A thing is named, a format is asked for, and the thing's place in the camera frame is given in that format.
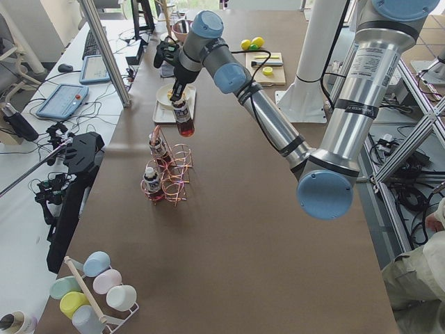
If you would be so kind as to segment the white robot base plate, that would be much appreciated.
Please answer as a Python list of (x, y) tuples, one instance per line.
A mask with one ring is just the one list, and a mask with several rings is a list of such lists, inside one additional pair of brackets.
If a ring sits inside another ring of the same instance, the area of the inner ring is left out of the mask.
[(320, 91), (297, 95), (293, 100), (284, 90), (275, 91), (275, 102), (290, 122), (326, 123), (324, 99)]

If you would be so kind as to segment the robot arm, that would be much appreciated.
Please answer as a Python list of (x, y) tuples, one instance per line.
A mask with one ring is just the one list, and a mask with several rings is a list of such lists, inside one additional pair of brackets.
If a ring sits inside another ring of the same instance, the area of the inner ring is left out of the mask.
[(224, 94), (234, 94), (298, 179), (297, 197), (310, 216), (343, 216), (353, 201), (358, 154), (377, 117), (401, 54), (416, 44), (436, 1), (368, 1), (355, 33), (358, 49), (321, 145), (311, 148), (223, 40), (223, 21), (199, 12), (174, 64), (172, 99), (206, 69)]

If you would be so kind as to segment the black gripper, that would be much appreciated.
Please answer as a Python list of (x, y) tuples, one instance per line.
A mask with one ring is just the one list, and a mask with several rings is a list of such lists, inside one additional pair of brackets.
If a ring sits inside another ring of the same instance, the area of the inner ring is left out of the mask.
[(174, 68), (174, 76), (176, 80), (172, 87), (173, 96), (171, 102), (177, 102), (182, 98), (187, 84), (193, 83), (197, 79), (199, 73), (200, 70), (192, 71), (186, 69), (182, 64), (176, 64)]

